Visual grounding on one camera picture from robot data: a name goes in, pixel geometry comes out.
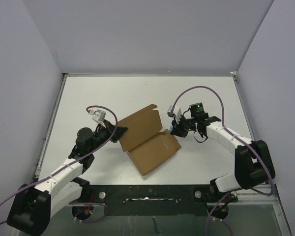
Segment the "aluminium table frame rail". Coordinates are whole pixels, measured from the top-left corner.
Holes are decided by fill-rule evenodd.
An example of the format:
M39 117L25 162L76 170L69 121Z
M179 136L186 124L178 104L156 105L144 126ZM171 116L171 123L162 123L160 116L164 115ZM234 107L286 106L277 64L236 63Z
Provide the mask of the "aluminium table frame rail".
M37 160L35 162L36 165L34 167L33 174L31 175L31 178L30 178L30 181L29 181L30 183L36 182L39 179L42 164L43 164L43 161L44 161L44 158L45 158L45 153L46 153L46 150L47 150L47 147L48 147L48 143L49 143L50 136L51 136L51 133L52 133L52 130L53 130L56 115L57 115L57 112L58 112L58 109L59 109L60 100L61 100L61 97L62 97L62 94L63 94L63 89L64 89L64 86L65 86L65 83L66 83L66 79L67 79L67 73L62 73L61 85L60 85L60 88L59 88L59 91L58 91L58 94L57 94L57 97L56 97L56 101L55 101L53 109L52 109L51 117L50 117L49 122L48 122L48 127L47 127L45 137L43 139L42 147L41 147L41 149L40 149L40 151L38 153L38 157L37 157Z

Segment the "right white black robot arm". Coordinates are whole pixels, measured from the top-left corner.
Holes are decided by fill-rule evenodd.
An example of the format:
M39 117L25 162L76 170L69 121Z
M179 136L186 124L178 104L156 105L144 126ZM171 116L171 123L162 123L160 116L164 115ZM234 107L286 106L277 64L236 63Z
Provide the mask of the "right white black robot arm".
M179 106L168 108L167 115L173 118L171 135L185 138L189 132L198 133L204 140L218 142L235 158L233 172L211 180L208 193L213 200L221 200L227 192L273 181L276 173L265 141L251 140L223 126L220 118L204 111L202 103L189 106L188 111L190 118Z

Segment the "brown cardboard paper box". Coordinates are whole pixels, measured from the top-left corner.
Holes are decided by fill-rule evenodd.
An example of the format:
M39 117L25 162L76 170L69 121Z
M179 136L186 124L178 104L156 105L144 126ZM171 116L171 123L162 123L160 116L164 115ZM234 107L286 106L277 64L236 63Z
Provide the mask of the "brown cardboard paper box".
M180 154L182 145L164 128L158 106L147 105L118 121L127 128L119 143L142 179Z

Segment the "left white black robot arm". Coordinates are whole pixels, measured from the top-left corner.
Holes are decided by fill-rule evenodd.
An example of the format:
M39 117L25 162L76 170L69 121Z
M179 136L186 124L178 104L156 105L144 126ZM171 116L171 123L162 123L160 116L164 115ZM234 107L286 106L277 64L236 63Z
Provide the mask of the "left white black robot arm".
M107 120L98 131L81 128L75 146L61 166L44 179L19 188L7 224L30 236L40 236L59 210L73 200L85 202L90 196L89 182L80 175L92 165L95 151L108 141L118 142L127 131L127 127Z

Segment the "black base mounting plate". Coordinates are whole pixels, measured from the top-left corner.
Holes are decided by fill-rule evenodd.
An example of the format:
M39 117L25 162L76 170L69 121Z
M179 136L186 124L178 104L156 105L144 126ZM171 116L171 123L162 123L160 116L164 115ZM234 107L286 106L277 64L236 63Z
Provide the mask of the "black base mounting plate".
M213 210L213 204L221 201ZM75 200L72 215L84 221L95 209L104 216L207 216L222 218L235 194L220 193L210 185L90 185Z

